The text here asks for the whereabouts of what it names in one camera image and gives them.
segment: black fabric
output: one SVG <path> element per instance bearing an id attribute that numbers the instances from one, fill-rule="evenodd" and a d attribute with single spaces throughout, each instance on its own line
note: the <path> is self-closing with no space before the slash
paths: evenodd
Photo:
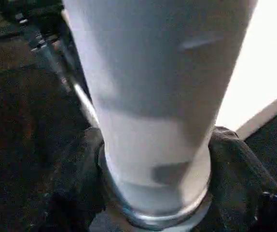
<path id="1" fill-rule="evenodd" d="M 277 182 L 233 131 L 215 128 L 209 150 L 212 207 L 219 212 L 225 231 L 248 231 L 255 223 L 262 193 L 277 194 Z"/>

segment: white plastic tube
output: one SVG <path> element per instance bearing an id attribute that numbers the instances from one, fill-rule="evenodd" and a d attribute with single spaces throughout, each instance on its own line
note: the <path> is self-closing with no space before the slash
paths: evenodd
<path id="1" fill-rule="evenodd" d="M 240 0 L 65 0 L 120 202 L 191 212 L 249 20 Z"/>

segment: white cylinder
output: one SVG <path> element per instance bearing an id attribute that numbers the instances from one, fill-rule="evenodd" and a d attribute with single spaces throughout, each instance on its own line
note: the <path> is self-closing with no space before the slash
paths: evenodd
<path id="1" fill-rule="evenodd" d="M 66 0 L 115 194 L 167 216 L 195 210 L 208 142 L 248 21 L 240 0 Z"/>

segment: metal base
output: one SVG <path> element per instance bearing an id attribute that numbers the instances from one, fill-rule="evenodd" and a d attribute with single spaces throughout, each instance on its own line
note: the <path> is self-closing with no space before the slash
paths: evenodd
<path id="1" fill-rule="evenodd" d="M 103 195 L 109 212 L 121 225 L 127 224 L 126 231 L 189 231 L 196 226 L 206 215 L 211 205 L 211 194 L 208 193 L 209 182 L 194 204 L 165 215 L 149 215 L 131 208 L 125 201 L 116 195 L 114 184 L 107 168 L 104 148 L 99 152 L 99 165 L 102 169 Z"/>

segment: gray cylinder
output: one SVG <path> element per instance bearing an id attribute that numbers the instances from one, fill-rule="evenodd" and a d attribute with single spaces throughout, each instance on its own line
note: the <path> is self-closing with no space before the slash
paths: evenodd
<path id="1" fill-rule="evenodd" d="M 65 0 L 114 193 L 140 215 L 191 213 L 249 13 L 240 0 Z"/>

